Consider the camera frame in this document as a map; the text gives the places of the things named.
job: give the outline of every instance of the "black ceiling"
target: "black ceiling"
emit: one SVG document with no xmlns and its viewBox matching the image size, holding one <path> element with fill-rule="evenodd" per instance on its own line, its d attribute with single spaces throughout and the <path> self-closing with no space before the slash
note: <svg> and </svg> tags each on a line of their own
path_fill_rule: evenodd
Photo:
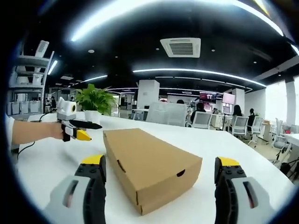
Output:
<svg viewBox="0 0 299 224">
<path fill-rule="evenodd" d="M 252 0 L 243 1 L 262 12 Z M 107 6 L 108 0 L 60 0 L 40 18 L 29 32 L 24 44 L 26 55 L 34 55 L 41 40 L 50 45 L 45 57 L 54 50 L 56 68 L 47 78 L 48 86 L 76 83 L 100 75 L 93 80 L 96 87 L 136 87 L 140 79 L 155 77 L 193 77 L 223 81 L 252 88 L 262 88 L 243 80 L 207 73 L 155 71 L 133 73 L 134 70 L 183 68 L 228 73 L 248 79 L 277 67 L 296 56 L 295 52 L 267 23 L 253 14 L 234 6 L 195 1 L 166 1 L 138 8 L 113 18 L 81 39 L 71 37 L 90 15 Z M 160 40 L 164 38 L 195 37 L 201 39 L 200 58 L 170 58 Z M 74 77 L 67 81 L 60 79 Z M 283 78 L 272 76 L 265 84 Z M 228 84 L 177 78 L 156 78 L 160 87 L 200 89 L 222 92 Z M 84 88 L 87 83 L 76 85 Z"/>
</svg>

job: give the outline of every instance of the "air conditioning vent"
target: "air conditioning vent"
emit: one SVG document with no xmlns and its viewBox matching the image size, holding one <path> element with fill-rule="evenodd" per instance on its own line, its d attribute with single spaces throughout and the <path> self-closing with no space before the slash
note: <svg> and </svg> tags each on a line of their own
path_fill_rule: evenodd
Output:
<svg viewBox="0 0 299 224">
<path fill-rule="evenodd" d="M 168 57 L 200 56 L 200 38 L 169 38 L 160 42 Z"/>
</svg>

